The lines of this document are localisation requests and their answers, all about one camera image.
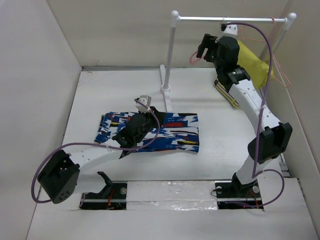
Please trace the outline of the blue white red patterned trousers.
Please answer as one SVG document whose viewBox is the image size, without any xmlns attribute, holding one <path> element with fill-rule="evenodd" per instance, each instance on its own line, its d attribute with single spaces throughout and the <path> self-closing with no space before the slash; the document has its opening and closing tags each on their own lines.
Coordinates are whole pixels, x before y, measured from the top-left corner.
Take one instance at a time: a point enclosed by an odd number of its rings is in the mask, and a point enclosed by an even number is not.
<svg viewBox="0 0 320 240">
<path fill-rule="evenodd" d="M 101 116 L 94 142 L 102 144 L 118 134 L 137 112 L 107 112 Z M 199 119 L 196 113 L 165 113 L 153 143 L 137 153 L 184 150 L 199 152 Z"/>
</svg>

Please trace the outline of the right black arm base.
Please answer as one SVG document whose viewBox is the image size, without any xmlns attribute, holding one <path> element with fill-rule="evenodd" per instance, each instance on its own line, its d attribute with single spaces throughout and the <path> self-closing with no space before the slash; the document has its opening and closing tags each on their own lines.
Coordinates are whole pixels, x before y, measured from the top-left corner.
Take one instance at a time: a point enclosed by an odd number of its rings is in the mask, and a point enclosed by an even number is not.
<svg viewBox="0 0 320 240">
<path fill-rule="evenodd" d="M 258 181 L 242 185 L 236 174 L 232 179 L 215 181 L 211 195 L 216 198 L 219 210 L 264 208 Z"/>
</svg>

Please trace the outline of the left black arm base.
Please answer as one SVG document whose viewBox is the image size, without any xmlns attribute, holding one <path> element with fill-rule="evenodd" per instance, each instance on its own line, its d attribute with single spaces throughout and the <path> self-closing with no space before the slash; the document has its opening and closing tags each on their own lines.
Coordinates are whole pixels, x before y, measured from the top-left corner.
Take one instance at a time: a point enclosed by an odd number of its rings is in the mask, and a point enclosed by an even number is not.
<svg viewBox="0 0 320 240">
<path fill-rule="evenodd" d="M 127 181 L 112 181 L 103 171 L 97 174 L 103 179 L 104 186 L 98 192 L 82 193 L 79 208 L 81 210 L 126 210 Z"/>
</svg>

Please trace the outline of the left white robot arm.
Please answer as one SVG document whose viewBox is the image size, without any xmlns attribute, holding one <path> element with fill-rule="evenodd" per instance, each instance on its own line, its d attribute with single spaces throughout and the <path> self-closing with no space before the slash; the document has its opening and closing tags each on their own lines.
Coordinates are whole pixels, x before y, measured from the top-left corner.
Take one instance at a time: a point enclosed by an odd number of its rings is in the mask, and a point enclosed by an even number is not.
<svg viewBox="0 0 320 240">
<path fill-rule="evenodd" d="M 87 171 L 149 146 L 154 138 L 142 146 L 138 144 L 153 129 L 160 130 L 165 117 L 165 112 L 151 106 L 146 112 L 131 116 L 119 133 L 102 144 L 88 143 L 88 149 L 74 153 L 66 153 L 64 148 L 68 145 L 62 145 L 45 158 L 32 181 L 39 182 L 53 204 L 64 202 L 75 192 L 95 192 L 98 197 L 107 198 L 111 185 L 99 181 L 92 186 L 89 184 L 92 176 Z"/>
</svg>

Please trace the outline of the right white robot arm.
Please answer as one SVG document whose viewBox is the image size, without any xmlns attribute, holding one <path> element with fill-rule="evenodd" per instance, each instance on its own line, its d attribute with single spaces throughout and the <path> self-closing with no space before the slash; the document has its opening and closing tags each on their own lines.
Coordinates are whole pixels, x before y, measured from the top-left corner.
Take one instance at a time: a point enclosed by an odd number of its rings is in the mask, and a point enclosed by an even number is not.
<svg viewBox="0 0 320 240">
<path fill-rule="evenodd" d="M 238 65 L 240 46 L 230 36 L 218 38 L 210 34 L 203 36 L 198 46 L 197 58 L 204 57 L 213 63 L 217 80 L 239 104 L 248 117 L 256 137 L 248 144 L 248 157 L 234 174 L 231 191 L 237 197 L 249 192 L 257 174 L 282 154 L 289 143 L 293 128 L 290 123 L 282 123 L 262 104 L 248 72 Z"/>
</svg>

